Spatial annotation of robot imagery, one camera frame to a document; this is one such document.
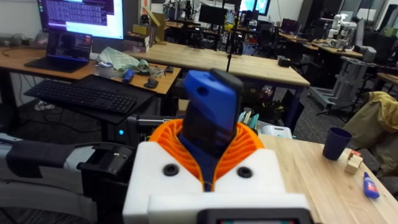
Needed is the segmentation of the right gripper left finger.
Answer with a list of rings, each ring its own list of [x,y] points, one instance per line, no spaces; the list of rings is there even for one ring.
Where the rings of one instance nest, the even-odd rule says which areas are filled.
[[[124,223],[196,223],[195,196],[203,176],[194,157],[178,139],[182,119],[161,124],[138,145],[126,199]]]

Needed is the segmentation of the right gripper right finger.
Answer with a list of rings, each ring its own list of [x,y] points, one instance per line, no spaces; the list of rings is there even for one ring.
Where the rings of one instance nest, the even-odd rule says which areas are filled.
[[[283,194],[286,192],[276,153],[258,135],[238,123],[234,139],[217,163],[213,191],[217,193]]]

